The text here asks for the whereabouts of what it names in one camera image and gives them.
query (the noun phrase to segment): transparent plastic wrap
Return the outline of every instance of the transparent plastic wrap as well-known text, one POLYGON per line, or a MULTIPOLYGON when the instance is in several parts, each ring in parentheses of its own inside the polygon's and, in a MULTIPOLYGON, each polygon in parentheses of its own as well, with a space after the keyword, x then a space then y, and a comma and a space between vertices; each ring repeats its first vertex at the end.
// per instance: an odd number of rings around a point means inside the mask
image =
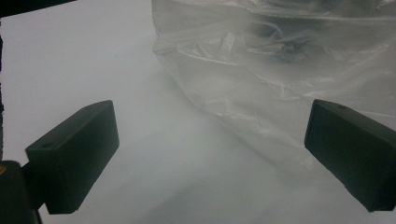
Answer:
POLYGON ((396 129, 396 1, 152 0, 154 52, 199 108, 297 178, 315 98, 396 129))

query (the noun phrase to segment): plastic bag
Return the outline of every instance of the plastic bag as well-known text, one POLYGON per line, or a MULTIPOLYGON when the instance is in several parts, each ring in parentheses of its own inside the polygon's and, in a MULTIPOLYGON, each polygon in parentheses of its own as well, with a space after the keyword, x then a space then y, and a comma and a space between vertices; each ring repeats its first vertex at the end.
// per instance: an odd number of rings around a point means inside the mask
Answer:
POLYGON ((396 1, 152 0, 154 52, 191 101, 290 175, 315 98, 396 129, 396 1))

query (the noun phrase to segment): black mount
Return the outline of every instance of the black mount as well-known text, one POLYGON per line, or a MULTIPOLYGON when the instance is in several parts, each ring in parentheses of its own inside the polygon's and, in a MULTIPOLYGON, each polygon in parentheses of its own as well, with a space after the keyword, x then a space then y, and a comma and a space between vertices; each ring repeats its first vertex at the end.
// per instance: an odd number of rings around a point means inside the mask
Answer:
POLYGON ((29 162, 0 161, 0 221, 41 223, 50 214, 78 210, 119 147, 111 101, 88 105, 26 148, 29 162))

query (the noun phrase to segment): black rectangular object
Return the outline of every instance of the black rectangular object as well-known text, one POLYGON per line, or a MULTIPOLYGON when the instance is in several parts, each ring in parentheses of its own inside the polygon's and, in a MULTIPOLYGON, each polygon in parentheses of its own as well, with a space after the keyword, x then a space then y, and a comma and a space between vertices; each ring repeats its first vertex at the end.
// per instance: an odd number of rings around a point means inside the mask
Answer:
POLYGON ((0 223, 34 224, 35 221, 20 165, 15 161, 0 161, 0 223))
POLYGON ((50 214, 76 211, 119 146, 111 101, 88 105, 26 148, 50 214))
POLYGON ((396 132, 343 105, 315 100, 306 148, 368 211, 396 204, 396 132))

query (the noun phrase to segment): white backdrop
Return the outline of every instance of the white backdrop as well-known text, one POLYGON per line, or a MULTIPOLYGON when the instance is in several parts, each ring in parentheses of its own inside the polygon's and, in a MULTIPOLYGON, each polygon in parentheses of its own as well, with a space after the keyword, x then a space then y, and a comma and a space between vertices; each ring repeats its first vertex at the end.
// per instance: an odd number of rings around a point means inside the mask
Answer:
POLYGON ((5 160, 74 112, 113 100, 120 148, 61 223, 395 223, 335 178, 289 181, 194 107, 163 71, 147 0, 79 0, 2 19, 5 160))

